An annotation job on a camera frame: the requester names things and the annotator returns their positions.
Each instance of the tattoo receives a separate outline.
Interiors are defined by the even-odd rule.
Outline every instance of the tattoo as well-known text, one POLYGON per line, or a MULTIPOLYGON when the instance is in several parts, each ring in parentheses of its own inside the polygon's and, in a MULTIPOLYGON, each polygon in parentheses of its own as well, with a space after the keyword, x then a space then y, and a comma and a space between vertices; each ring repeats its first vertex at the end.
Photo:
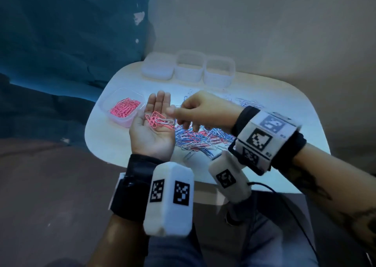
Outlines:
POLYGON ((317 185, 315 176, 310 174, 308 171, 298 167, 292 166, 289 168, 287 173, 283 173, 288 176, 288 179, 297 187, 298 189, 307 190, 317 194, 322 198, 327 200, 332 200, 332 197, 323 187, 317 185))
POLYGON ((376 248, 376 208, 355 212, 352 215, 341 213, 344 217, 343 227, 364 247, 376 248))

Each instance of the container of pink paper clips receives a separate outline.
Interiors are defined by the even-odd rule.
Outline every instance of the container of pink paper clips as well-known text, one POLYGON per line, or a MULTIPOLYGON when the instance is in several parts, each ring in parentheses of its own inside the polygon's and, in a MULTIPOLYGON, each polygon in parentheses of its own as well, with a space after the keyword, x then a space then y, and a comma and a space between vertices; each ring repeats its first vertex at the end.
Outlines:
POLYGON ((137 112, 145 109, 145 98, 133 90, 120 88, 101 98, 98 105, 110 120, 130 127, 137 112))

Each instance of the plastic container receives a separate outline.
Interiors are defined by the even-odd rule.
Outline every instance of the plastic container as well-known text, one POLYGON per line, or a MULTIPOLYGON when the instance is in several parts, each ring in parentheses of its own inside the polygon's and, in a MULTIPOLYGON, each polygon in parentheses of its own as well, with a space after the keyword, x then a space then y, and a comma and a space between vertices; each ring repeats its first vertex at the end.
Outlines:
POLYGON ((229 57, 207 56, 204 68, 204 84, 226 88, 235 76, 235 61, 229 57))
POLYGON ((176 53, 176 79, 186 82, 199 82, 206 63, 205 54, 197 51, 178 51, 176 53))
POLYGON ((104 96, 103 98, 101 98, 101 100, 99 101, 99 107, 101 108, 101 110, 106 114, 106 116, 113 122, 116 122, 117 124, 123 126, 123 127, 130 127, 130 125, 132 124, 132 121, 136 115, 136 113, 141 110, 141 109, 144 109, 145 107, 145 98, 143 95, 139 94, 139 93, 136 93, 130 89, 127 89, 127 88, 120 88, 120 89, 117 89, 111 93, 109 93, 109 95, 107 96, 104 96), (131 98, 133 100, 137 100, 139 102, 141 102, 137 108, 135 108, 133 110, 133 112, 131 112, 129 114, 129 116, 125 117, 125 118, 119 118, 119 117, 116 117, 114 115, 112 115, 110 113, 110 109, 112 109, 117 102, 121 101, 121 100, 124 100, 126 98, 131 98))
POLYGON ((174 74, 176 56, 161 52, 151 52, 141 66, 141 73, 148 78, 170 80, 174 74))

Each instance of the pile of paper clips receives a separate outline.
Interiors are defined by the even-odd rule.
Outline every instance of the pile of paper clips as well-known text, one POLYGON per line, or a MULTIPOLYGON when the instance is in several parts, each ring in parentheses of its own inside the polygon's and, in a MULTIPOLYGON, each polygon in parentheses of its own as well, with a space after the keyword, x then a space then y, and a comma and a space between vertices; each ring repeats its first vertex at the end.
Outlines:
POLYGON ((154 111, 152 115, 145 115, 145 118, 149 122, 152 128, 157 128, 158 126, 165 126, 169 129, 175 129, 175 121, 167 119, 164 115, 154 111))
POLYGON ((213 157, 213 149, 226 150, 235 138, 220 129, 206 130, 201 126, 199 132, 192 127, 185 130, 182 126, 175 128, 175 145, 183 150, 202 151, 206 156, 213 157))
POLYGON ((137 100, 132 100, 131 98, 126 98, 116 103, 116 105, 110 109, 110 113, 118 118, 125 118, 134 111, 135 108, 140 104, 137 100))
POLYGON ((242 99, 242 98, 236 98, 236 99, 238 100, 239 105, 241 105, 242 107, 252 106, 258 109, 262 109, 264 107, 257 101, 249 101, 249 100, 242 99))

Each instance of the fingernail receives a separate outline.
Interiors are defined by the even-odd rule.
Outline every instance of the fingernail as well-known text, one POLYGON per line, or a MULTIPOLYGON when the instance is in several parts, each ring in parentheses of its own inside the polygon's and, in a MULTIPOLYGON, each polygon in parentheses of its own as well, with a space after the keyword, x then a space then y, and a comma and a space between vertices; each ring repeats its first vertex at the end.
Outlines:
POLYGON ((168 107, 166 109, 166 113, 169 114, 169 115, 172 115, 174 113, 174 108, 173 107, 168 107))

